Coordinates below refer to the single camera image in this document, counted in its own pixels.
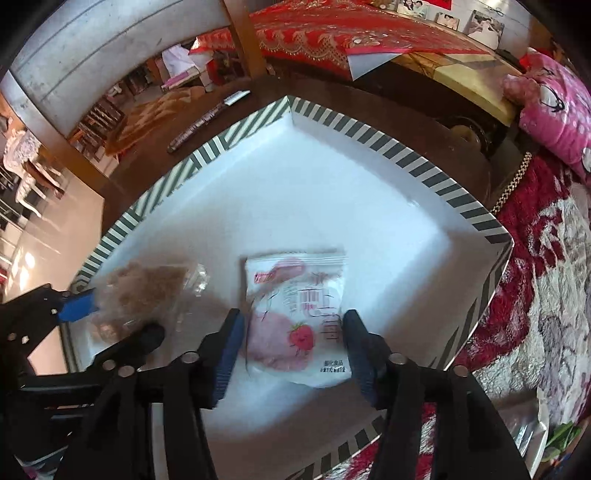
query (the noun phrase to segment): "strawberry illustration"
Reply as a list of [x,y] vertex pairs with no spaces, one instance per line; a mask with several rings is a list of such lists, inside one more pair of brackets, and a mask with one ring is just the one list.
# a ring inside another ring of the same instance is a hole
[[296,323],[292,328],[289,336],[291,346],[298,348],[298,353],[303,350],[309,352],[314,348],[314,332],[310,325],[305,323]]

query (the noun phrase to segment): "tiled floor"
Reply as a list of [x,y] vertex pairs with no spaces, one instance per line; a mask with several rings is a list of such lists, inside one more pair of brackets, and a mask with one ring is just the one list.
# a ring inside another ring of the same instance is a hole
[[[48,196],[32,218],[15,251],[6,300],[45,283],[67,290],[84,260],[100,240],[103,199],[70,173],[64,173],[66,195]],[[60,334],[56,328],[30,356],[37,374],[66,372]]]

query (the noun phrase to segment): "metal screw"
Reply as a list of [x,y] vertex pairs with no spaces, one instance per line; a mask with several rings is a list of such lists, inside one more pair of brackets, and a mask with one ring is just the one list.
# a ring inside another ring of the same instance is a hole
[[401,353],[393,353],[388,357],[393,364],[404,365],[407,362],[407,358]]
[[181,362],[184,364],[193,364],[199,360],[199,354],[197,352],[186,352],[181,357]]
[[130,377],[131,375],[133,375],[135,373],[135,368],[132,367],[131,365],[124,365],[123,367],[121,367],[118,371],[118,375],[120,377]]
[[462,377],[462,378],[466,378],[468,376],[468,369],[466,367],[464,367],[463,365],[456,365],[455,367],[453,367],[453,372],[458,376],[458,377]]
[[117,366],[117,363],[115,363],[115,360],[109,358],[108,360],[105,360],[103,362],[103,368],[105,370],[107,370],[108,372],[110,372],[111,370],[113,370],[115,367]]

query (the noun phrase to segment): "white tray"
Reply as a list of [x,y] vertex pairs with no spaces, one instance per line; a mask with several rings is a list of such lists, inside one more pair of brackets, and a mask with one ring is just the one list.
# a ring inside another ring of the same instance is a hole
[[[246,257],[338,248],[348,255],[343,311],[356,309],[393,351],[447,368],[490,302],[512,244],[423,157],[368,125],[286,97],[159,180],[102,239],[73,286],[134,258],[203,263],[211,281],[194,319],[151,363],[165,365],[242,305]],[[84,337],[83,323],[71,329]],[[75,349],[82,365],[102,348],[86,341]],[[294,472],[311,480],[375,440],[383,425],[351,381],[314,390],[247,374],[243,357],[226,398],[203,420],[226,480]]]

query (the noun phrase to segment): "photo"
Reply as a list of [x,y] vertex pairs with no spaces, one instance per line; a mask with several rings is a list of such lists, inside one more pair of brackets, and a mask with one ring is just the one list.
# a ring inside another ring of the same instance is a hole
[[395,12],[396,6],[398,5],[398,0],[373,0],[372,5],[374,7],[378,7],[381,10],[391,10],[392,12]]
[[456,17],[452,17],[451,15],[445,14],[443,12],[439,12],[435,19],[435,22],[443,25],[444,27],[451,28],[452,30],[457,30],[460,26],[460,19]]
[[429,12],[429,4],[422,0],[400,0],[396,11],[399,14],[425,19]]
[[499,47],[501,35],[505,24],[477,10],[472,13],[472,18],[466,27],[468,37],[479,41],[487,47],[496,50]]

